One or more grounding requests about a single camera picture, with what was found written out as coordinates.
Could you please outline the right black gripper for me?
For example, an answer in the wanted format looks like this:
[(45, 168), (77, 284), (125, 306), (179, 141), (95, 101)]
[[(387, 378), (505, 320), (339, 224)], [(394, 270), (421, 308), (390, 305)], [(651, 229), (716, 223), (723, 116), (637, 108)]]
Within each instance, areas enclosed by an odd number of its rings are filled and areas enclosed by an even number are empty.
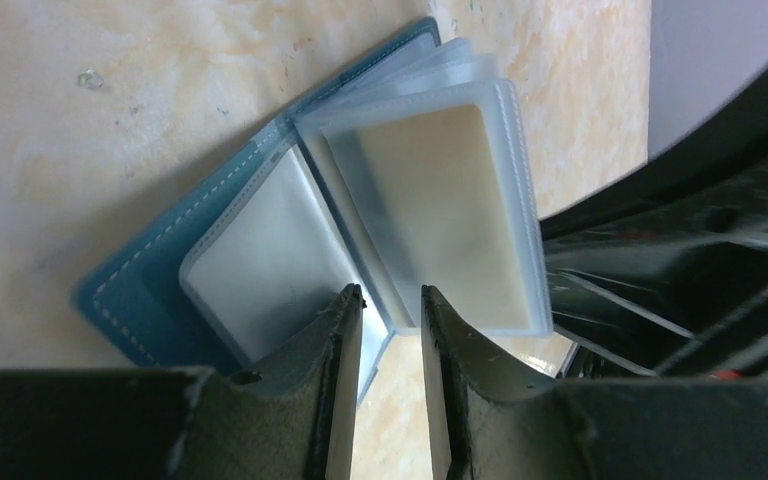
[(768, 378), (768, 67), (541, 229), (563, 376)]

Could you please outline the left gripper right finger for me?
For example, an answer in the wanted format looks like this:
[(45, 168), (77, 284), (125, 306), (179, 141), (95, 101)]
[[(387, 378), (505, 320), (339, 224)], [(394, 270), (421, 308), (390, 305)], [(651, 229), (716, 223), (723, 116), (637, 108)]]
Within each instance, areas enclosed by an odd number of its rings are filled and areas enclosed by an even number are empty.
[(421, 290), (437, 479), (768, 479), (768, 380), (557, 380)]

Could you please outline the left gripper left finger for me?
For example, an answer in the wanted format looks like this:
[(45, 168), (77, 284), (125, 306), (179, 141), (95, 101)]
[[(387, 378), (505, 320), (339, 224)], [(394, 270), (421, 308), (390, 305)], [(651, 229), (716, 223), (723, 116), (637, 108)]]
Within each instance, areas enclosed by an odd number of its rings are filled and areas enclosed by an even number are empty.
[(365, 306), (252, 367), (0, 370), (0, 479), (346, 479)]

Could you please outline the blue leather card holder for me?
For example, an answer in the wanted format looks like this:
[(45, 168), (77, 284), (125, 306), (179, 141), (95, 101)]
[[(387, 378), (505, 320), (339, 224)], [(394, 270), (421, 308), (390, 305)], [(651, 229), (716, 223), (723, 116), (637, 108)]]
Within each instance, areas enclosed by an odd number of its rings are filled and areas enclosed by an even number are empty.
[(460, 105), (484, 116), (535, 326), (553, 331), (514, 84), (469, 40), (424, 18), (277, 114), (177, 205), (78, 286), (78, 309), (139, 366), (231, 374), (272, 354), (349, 284), (367, 303), (359, 387), (412, 319), (364, 226), (326, 135)]

